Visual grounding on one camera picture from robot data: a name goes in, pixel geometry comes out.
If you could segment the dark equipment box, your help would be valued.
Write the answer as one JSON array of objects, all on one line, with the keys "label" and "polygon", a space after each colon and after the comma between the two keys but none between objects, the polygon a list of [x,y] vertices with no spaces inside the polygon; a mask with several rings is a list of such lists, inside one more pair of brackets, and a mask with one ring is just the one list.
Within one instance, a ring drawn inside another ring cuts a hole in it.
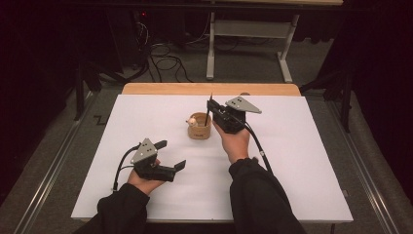
[{"label": "dark equipment box", "polygon": [[115,49],[123,73],[141,68],[149,57],[149,35],[134,11],[111,9],[106,11]]}]

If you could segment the thin black wooden-tipped brush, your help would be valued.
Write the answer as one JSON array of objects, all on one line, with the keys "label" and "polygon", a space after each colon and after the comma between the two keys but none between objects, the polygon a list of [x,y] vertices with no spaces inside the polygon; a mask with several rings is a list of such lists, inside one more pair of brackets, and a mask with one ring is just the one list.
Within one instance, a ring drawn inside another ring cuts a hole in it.
[{"label": "thin black wooden-tipped brush", "polygon": [[209,99],[206,101],[206,118],[204,122],[204,127],[207,126],[208,123],[208,117],[209,117],[209,102],[212,100],[212,93],[209,96]]}]

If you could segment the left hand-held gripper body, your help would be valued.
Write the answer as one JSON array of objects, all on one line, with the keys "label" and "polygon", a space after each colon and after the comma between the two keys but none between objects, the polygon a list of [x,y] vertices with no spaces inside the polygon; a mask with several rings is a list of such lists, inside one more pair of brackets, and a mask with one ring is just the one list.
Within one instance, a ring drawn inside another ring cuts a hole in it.
[{"label": "left hand-held gripper body", "polygon": [[144,179],[173,181],[175,168],[164,167],[157,164],[158,151],[149,138],[146,138],[136,149],[131,158],[133,169]]}]

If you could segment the white table cover board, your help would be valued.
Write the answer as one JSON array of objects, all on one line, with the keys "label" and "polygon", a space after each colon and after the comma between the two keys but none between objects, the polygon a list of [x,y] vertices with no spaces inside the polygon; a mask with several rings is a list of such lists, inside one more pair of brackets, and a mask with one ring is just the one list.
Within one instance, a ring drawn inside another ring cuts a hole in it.
[{"label": "white table cover board", "polygon": [[[304,97],[250,96],[262,113],[249,113],[257,135],[249,154],[271,166],[295,216],[302,222],[349,222],[352,214],[333,171]],[[229,162],[218,134],[206,140],[188,137],[187,119],[207,108],[204,96],[120,95],[117,97],[93,162],[72,212],[74,219],[95,215],[100,198],[124,183],[128,170],[118,165],[131,159],[131,148],[145,138],[166,140],[158,158],[185,168],[151,194],[152,222],[226,222],[232,219]]]}]

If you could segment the person's right hand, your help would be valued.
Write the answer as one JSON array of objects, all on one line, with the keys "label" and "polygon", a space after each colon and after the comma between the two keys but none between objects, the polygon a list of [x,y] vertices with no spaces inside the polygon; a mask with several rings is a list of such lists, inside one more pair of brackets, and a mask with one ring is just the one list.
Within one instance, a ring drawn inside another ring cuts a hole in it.
[{"label": "person's right hand", "polygon": [[213,123],[213,126],[221,136],[223,149],[231,164],[248,157],[250,134],[247,130],[241,130],[236,134],[227,134],[216,123]]}]

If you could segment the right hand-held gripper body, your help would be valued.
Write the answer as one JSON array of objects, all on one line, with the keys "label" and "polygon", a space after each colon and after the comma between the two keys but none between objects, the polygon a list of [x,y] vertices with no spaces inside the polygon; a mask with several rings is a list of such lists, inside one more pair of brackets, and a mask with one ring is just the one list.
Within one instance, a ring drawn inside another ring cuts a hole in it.
[{"label": "right hand-held gripper body", "polygon": [[243,97],[234,97],[223,105],[224,110],[218,110],[213,117],[214,122],[227,134],[236,134],[245,128],[246,113],[261,114],[262,111]]}]

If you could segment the person's left hand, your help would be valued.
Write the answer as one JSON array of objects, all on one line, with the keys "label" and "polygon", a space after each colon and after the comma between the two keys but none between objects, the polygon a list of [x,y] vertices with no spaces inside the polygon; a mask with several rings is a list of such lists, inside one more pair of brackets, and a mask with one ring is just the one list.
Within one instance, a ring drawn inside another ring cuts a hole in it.
[{"label": "person's left hand", "polygon": [[135,170],[131,171],[128,178],[128,183],[139,189],[147,196],[149,196],[150,193],[154,191],[156,188],[164,184],[164,182],[161,180],[148,180],[141,178]]}]

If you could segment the round wooden brush holder cup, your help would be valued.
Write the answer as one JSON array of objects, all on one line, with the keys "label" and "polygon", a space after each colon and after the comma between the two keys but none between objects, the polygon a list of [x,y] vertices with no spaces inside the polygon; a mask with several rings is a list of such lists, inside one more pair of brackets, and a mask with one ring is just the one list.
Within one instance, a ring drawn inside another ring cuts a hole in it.
[{"label": "round wooden brush holder cup", "polygon": [[205,118],[204,112],[196,112],[189,117],[187,120],[189,138],[204,140],[210,137],[211,119],[209,116],[207,126],[204,127]]}]

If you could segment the white metal desk frame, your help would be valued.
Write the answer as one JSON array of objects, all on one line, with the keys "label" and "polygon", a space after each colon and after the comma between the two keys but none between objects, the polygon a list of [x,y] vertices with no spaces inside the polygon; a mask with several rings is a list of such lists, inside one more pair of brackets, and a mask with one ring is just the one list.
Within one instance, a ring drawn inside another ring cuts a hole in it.
[{"label": "white metal desk frame", "polygon": [[[303,7],[341,7],[344,0],[210,0],[213,6],[219,3],[234,4],[260,4],[269,7],[291,6],[294,8]],[[215,12],[209,14],[209,45],[206,61],[206,78],[214,78],[215,66],[215,37],[251,37],[265,39],[282,39],[284,44],[281,51],[277,51],[276,56],[285,83],[292,83],[293,80],[287,65],[286,56],[290,48],[292,38],[300,19],[300,14],[293,14],[290,20],[268,22],[258,19],[216,19]]]}]

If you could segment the black metal stand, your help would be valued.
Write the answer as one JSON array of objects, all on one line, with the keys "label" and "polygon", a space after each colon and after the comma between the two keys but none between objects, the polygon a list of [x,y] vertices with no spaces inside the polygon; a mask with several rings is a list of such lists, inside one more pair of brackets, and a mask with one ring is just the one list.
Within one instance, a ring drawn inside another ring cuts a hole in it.
[{"label": "black metal stand", "polygon": [[320,76],[299,88],[301,94],[312,89],[324,89],[323,98],[325,100],[340,100],[340,123],[348,133],[349,114],[351,109],[352,75],[344,71],[333,71],[327,75]]},{"label": "black metal stand", "polygon": [[76,116],[78,121],[85,111],[84,85],[92,92],[101,90],[101,83],[98,74],[102,73],[101,66],[91,61],[80,61],[75,71],[75,91],[76,91]]}]

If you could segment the metal floor rail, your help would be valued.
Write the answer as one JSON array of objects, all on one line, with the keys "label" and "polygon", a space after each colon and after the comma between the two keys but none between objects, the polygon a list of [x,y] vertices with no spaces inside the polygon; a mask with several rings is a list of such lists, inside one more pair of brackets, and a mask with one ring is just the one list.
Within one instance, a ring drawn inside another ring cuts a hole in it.
[{"label": "metal floor rail", "polygon": [[373,181],[370,172],[367,170],[367,167],[356,147],[355,141],[351,137],[351,134],[348,133],[341,124],[340,111],[337,107],[337,104],[335,102],[328,101],[326,105],[333,115],[336,125],[340,129],[341,135],[351,152],[351,158],[353,164],[356,167],[357,175],[360,179],[367,199],[376,217],[378,218],[378,221],[380,222],[382,230],[385,234],[399,234],[399,230],[394,223],[394,219],[392,218],[385,200],[381,195],[376,183]]},{"label": "metal floor rail", "polygon": [[53,186],[56,182],[56,179],[68,157],[68,150],[71,147],[72,141],[77,135],[83,119],[85,118],[86,112],[90,109],[93,102],[95,101],[96,94],[93,92],[88,92],[84,102],[84,112],[81,113],[74,123],[70,126],[69,131],[67,132],[64,140],[62,141],[57,154],[49,166],[44,178],[42,179],[40,185],[38,186],[33,198],[30,201],[24,215],[19,221],[18,226],[16,227],[13,234],[29,234],[30,229],[36,220],[38,214],[43,208]]}]

